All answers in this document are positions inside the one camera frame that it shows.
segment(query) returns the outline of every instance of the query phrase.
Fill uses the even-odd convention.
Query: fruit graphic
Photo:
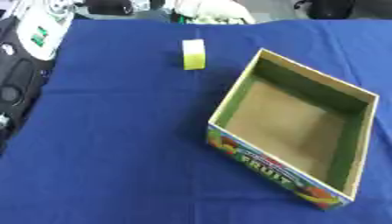
[[[220,148],[230,155],[233,155],[237,152],[237,149],[229,144],[223,144]]]
[[[222,146],[220,148],[224,150],[227,154],[233,155],[237,152],[236,148],[238,147],[238,144],[234,140],[226,136],[222,136],[221,141]]]
[[[307,186],[296,192],[301,198],[317,204],[321,208],[328,208],[330,205],[339,203],[339,199],[333,197],[329,192],[315,186]]]
[[[220,148],[221,147],[221,133],[215,129],[209,129],[207,135],[208,143],[213,147]]]
[[[237,148],[238,147],[238,144],[234,140],[232,140],[231,138],[223,136],[221,139],[222,139],[222,144],[230,145],[233,148]]]

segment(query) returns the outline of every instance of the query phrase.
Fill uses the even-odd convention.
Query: black device
[[[344,19],[350,17],[355,0],[301,0],[294,4],[294,9],[297,10],[306,3],[311,3],[309,18]]]

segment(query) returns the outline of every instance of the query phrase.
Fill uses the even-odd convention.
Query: cardboard
[[[327,209],[355,200],[379,96],[262,49],[208,122],[208,142]]]

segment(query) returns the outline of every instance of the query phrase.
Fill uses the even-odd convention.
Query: fruit box
[[[327,209],[355,199],[378,95],[262,49],[208,121],[208,142]]]

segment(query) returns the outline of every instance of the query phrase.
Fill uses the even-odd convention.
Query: cardboard box
[[[267,50],[208,122],[208,142],[327,209],[355,199],[378,95]]]

